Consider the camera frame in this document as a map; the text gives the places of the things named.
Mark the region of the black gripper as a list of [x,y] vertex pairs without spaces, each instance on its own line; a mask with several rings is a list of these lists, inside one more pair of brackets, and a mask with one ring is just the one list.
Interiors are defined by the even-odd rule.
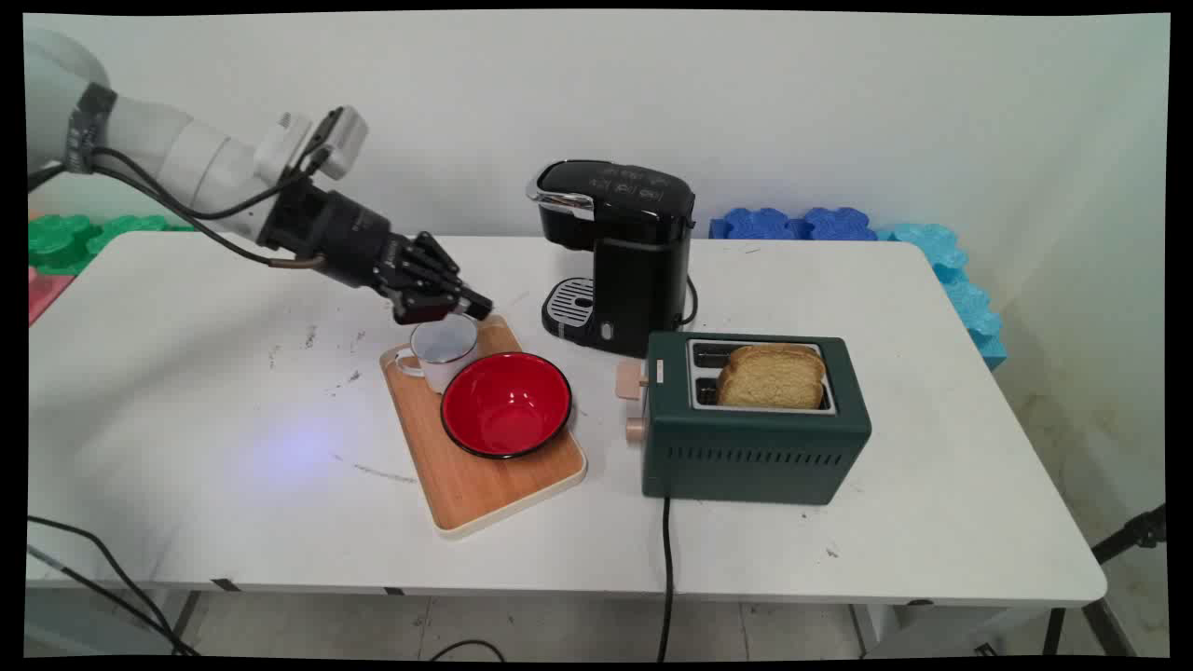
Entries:
[[460,281],[459,264],[433,235],[398,235],[379,213],[311,180],[282,189],[256,244],[298,260],[319,256],[316,271],[328,279],[390,300],[396,324],[441,322],[449,315],[480,322],[494,308]]

